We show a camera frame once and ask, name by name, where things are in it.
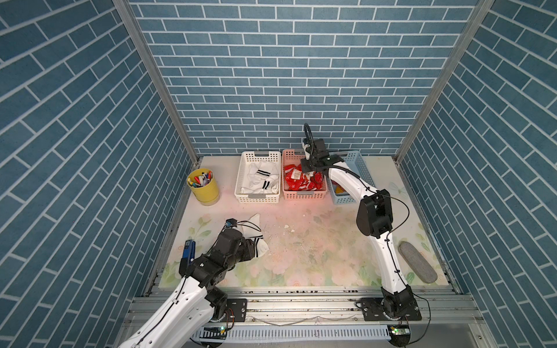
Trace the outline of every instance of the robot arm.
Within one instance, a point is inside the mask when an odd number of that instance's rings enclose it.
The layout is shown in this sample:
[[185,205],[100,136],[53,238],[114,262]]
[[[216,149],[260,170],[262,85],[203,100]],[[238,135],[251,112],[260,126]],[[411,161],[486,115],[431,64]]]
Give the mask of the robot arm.
[[307,123],[304,124],[304,132],[306,139],[302,145],[306,158],[302,159],[302,171],[324,172],[331,180],[339,183],[356,202],[360,202],[356,225],[369,238],[377,255],[384,313],[392,319],[403,317],[410,306],[414,307],[414,296],[410,285],[403,281],[404,276],[390,238],[393,212],[389,192],[366,183],[349,169],[340,156],[329,154],[323,139],[313,139]]
[[226,221],[211,249],[180,269],[182,280],[155,314],[120,348],[181,348],[211,318],[219,320],[227,295],[216,287],[236,263],[255,256],[255,244]]
[[[412,289],[403,279],[393,241],[393,213],[387,190],[378,190],[350,171],[338,155],[330,155],[323,139],[314,140],[304,125],[306,159],[302,171],[322,171],[360,202],[356,224],[367,236],[377,255],[382,279],[384,313],[398,319],[415,303]],[[120,348],[181,348],[191,335],[211,318],[219,320],[226,309],[227,295],[216,287],[236,263],[251,260],[255,245],[233,227],[229,219],[208,253],[180,268],[180,284],[156,313]]]

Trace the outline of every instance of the sock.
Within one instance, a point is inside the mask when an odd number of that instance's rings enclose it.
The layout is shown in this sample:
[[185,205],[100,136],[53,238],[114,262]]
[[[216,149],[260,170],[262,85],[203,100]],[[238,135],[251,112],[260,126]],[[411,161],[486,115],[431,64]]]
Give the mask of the sock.
[[247,177],[248,187],[242,187],[242,193],[279,193],[280,174],[275,163],[269,161],[252,163]]
[[[259,213],[252,216],[248,221],[254,223],[256,226],[259,225]],[[256,229],[247,226],[238,226],[241,228],[241,232],[244,238],[251,239],[255,243],[255,257],[261,257],[269,251],[269,245],[263,240],[263,235]]]

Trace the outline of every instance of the white basket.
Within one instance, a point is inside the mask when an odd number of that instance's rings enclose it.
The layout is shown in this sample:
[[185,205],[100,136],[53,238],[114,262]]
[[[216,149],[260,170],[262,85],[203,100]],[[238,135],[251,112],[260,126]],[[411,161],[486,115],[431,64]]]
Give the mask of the white basket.
[[259,163],[261,161],[273,162],[277,165],[279,173],[282,173],[280,151],[244,151],[240,159],[240,168],[238,168],[238,177],[236,178],[236,190],[234,195],[240,203],[278,203],[281,191],[282,175],[278,184],[277,194],[265,193],[242,193],[242,187],[247,186],[247,172],[249,165]]

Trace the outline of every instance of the yellow object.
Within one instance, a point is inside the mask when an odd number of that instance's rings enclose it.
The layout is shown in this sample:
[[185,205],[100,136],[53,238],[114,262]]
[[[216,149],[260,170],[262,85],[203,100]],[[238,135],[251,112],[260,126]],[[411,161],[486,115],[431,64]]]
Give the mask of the yellow object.
[[[202,175],[202,173],[209,173],[209,169],[207,168],[199,168],[194,170],[188,176],[188,182],[196,183],[197,181],[194,177],[198,177]],[[218,202],[220,198],[220,194],[218,191],[217,181],[214,177],[214,173],[212,174],[211,181],[203,186],[203,187],[192,187],[189,183],[188,186],[192,190],[193,194],[196,195],[197,200],[203,205],[213,205]]]

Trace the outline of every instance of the blue brick wall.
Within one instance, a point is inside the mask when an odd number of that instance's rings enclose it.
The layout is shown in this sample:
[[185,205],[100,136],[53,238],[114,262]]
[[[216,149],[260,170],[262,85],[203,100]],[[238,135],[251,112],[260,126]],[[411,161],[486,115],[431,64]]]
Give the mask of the blue brick wall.
[[0,2],[0,347],[105,347],[190,164],[111,0]]
[[500,346],[555,347],[557,2],[496,0],[403,169]]
[[201,154],[393,155],[476,0],[131,1]]

